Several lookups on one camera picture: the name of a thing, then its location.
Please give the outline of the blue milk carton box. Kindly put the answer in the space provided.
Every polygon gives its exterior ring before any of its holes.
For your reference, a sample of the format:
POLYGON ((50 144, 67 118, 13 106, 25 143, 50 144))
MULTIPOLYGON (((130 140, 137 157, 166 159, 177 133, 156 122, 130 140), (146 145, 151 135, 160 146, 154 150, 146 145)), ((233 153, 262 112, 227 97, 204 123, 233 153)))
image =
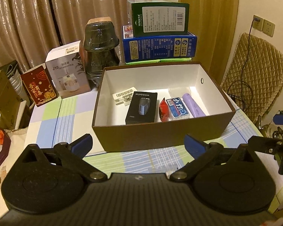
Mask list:
POLYGON ((126 63, 192 58, 195 56, 197 36, 188 32, 186 35, 157 35, 134 37, 131 25, 123 26, 123 49, 126 63))

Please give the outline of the red snack packet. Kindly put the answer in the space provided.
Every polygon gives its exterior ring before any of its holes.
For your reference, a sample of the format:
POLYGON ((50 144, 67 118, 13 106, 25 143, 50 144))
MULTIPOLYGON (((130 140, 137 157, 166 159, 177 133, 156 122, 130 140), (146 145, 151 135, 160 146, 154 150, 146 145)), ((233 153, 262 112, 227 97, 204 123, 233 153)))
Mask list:
POLYGON ((158 110, 159 110, 159 118, 161 122, 167 122, 170 120, 169 106, 165 98, 163 98, 162 101, 160 102, 158 110))

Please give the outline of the green tea box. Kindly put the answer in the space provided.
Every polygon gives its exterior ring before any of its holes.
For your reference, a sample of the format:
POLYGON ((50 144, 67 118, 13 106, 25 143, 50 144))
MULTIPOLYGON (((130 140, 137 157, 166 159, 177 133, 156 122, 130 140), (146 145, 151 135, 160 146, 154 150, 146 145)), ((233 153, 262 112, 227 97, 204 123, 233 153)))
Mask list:
POLYGON ((189 24, 188 3, 163 0, 128 0, 128 21, 134 37, 185 35, 189 24))

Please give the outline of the white plastic comb holder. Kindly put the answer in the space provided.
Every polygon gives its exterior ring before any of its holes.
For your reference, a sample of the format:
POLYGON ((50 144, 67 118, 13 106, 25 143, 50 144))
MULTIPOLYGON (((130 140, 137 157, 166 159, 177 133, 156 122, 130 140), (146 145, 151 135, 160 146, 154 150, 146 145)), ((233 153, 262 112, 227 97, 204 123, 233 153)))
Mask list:
POLYGON ((124 104, 125 106, 129 105, 135 91, 137 91, 136 88, 131 87, 124 91, 112 94, 115 104, 116 105, 124 104))

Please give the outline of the white humidifier box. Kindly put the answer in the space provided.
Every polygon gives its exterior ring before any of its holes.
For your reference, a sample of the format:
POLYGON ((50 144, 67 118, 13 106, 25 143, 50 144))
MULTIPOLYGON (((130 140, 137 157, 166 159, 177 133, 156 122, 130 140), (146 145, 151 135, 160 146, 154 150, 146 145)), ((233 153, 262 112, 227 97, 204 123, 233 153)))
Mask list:
POLYGON ((80 56, 80 41, 53 48, 45 60, 46 68, 61 98, 90 91, 80 56))

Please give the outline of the beige curtain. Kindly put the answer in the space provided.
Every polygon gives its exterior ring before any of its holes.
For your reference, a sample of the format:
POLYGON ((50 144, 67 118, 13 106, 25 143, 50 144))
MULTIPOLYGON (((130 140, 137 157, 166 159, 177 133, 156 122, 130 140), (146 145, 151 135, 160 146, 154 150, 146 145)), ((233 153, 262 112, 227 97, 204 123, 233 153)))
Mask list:
POLYGON ((85 36, 89 19, 110 17, 121 36, 127 0, 0 0, 0 67, 13 60, 25 72, 48 52, 85 36))

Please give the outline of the blue tissue pack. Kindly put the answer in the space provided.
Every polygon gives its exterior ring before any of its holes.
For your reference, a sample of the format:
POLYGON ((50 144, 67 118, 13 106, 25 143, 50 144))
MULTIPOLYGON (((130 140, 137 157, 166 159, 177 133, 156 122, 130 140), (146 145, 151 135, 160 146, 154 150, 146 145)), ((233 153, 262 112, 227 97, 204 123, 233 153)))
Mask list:
POLYGON ((171 120, 190 118, 190 114, 180 97, 167 99, 167 105, 170 111, 171 120))

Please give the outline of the stacked black bowls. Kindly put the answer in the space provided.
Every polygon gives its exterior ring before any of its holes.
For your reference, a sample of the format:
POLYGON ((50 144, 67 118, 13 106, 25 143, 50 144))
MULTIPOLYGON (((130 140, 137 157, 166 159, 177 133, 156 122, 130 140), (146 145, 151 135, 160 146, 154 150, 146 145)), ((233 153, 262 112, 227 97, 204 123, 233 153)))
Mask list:
POLYGON ((81 59, 87 79, 95 86, 100 85, 104 68, 119 65, 115 51, 118 45, 119 38, 110 17, 93 18, 87 22, 81 59))

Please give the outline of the golden curtain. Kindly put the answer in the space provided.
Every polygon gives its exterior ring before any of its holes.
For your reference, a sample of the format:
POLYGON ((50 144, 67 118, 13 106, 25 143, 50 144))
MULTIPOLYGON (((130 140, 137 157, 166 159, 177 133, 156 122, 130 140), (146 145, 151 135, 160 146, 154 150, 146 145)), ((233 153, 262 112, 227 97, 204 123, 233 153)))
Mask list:
POLYGON ((239 0, 179 0, 190 4, 190 32, 198 38, 194 60, 220 84, 233 43, 239 0))

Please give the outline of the wall socket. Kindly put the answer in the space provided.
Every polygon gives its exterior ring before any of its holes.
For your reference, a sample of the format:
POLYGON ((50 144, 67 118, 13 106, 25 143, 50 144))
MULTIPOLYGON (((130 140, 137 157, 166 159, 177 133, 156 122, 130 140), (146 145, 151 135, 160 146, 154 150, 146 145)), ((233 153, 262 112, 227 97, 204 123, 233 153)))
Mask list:
POLYGON ((267 36, 273 37, 276 25, 257 15, 253 15, 252 27, 267 36))

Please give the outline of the quilted chair cushion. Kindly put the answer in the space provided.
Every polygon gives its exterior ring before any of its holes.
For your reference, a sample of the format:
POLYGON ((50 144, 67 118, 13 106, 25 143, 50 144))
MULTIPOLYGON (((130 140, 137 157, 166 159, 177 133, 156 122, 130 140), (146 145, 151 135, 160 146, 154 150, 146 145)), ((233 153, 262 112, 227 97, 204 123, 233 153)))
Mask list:
POLYGON ((242 33, 221 88, 256 122, 283 88, 283 54, 268 41, 242 33))

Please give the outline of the purple lotion tube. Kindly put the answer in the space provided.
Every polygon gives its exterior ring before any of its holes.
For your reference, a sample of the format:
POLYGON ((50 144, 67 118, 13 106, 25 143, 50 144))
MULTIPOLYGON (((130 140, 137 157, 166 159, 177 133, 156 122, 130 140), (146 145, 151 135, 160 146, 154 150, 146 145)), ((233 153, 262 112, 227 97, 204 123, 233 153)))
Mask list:
POLYGON ((185 93, 182 96, 182 99, 194 118, 206 116, 206 114, 202 111, 189 93, 185 93))

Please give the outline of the red gift box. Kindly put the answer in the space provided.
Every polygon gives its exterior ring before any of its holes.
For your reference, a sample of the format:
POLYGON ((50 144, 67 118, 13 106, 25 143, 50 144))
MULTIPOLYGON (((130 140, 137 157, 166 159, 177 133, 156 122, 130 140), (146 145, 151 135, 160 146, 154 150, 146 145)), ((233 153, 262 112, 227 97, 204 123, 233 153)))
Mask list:
POLYGON ((58 97, 45 63, 23 73, 21 80, 37 107, 58 97))

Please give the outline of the checkered tablecloth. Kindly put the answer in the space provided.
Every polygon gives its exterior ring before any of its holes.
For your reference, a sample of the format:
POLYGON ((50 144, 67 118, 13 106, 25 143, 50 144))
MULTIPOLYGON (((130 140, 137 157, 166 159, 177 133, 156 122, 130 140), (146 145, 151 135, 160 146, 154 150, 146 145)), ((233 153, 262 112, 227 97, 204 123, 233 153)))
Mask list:
MULTIPOLYGON (((192 161, 192 156, 185 150, 183 145, 153 149, 154 146, 130 144, 129 148, 117 147, 115 141, 133 141, 129 132, 125 136, 113 133, 108 127, 100 131, 106 132, 104 142, 98 140, 92 127, 93 113, 97 91, 90 91, 73 97, 50 101, 41 107, 32 109, 32 117, 28 126, 25 145, 36 143, 39 147, 50 148, 56 143, 75 141, 84 134, 91 134, 93 147, 87 154, 86 160, 95 162, 93 166, 102 172, 111 173, 167 173, 183 167, 187 162, 192 161), (140 150, 120 153, 120 151, 140 150)), ((226 147, 237 147, 253 135, 259 135, 259 131, 242 110, 230 99, 236 113, 224 130, 224 133, 216 141, 226 147)), ((258 153, 270 175, 276 183, 276 198, 271 205, 271 212, 283 209, 283 175, 278 174, 278 164, 272 155, 258 153)))

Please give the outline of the black shaver box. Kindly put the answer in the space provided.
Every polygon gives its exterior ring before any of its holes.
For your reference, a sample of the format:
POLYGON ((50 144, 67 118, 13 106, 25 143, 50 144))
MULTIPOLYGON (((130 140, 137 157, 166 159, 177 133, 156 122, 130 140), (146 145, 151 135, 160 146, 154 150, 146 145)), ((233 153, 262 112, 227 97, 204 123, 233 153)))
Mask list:
POLYGON ((152 123, 155 121, 156 92, 135 91, 125 119, 126 124, 152 123))

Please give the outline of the brown paper bag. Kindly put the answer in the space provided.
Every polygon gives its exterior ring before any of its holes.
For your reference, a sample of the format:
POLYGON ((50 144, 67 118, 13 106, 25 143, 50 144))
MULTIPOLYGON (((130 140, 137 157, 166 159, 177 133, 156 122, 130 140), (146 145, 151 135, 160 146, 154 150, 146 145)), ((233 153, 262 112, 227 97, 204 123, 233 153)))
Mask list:
POLYGON ((21 103, 30 105, 30 99, 22 83, 18 62, 11 61, 0 67, 0 127, 15 129, 21 103))

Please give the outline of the green packet under box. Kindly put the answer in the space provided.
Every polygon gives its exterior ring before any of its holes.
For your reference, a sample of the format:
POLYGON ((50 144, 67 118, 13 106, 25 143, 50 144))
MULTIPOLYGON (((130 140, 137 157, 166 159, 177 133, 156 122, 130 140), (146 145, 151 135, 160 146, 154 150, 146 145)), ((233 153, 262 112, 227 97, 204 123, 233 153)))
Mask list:
POLYGON ((155 60, 144 60, 128 62, 126 65, 139 65, 139 64, 153 64, 153 63, 166 63, 166 62, 188 62, 192 61, 193 58, 170 58, 170 59, 155 59, 155 60))

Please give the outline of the brown cardboard box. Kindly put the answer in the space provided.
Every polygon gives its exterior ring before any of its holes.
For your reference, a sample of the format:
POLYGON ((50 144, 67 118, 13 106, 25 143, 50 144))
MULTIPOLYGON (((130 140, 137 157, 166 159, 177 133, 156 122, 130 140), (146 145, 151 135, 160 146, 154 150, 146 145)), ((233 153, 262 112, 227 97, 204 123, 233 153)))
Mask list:
POLYGON ((199 63, 129 65, 104 70, 92 128, 107 152, 150 150, 218 138, 234 114, 199 63))

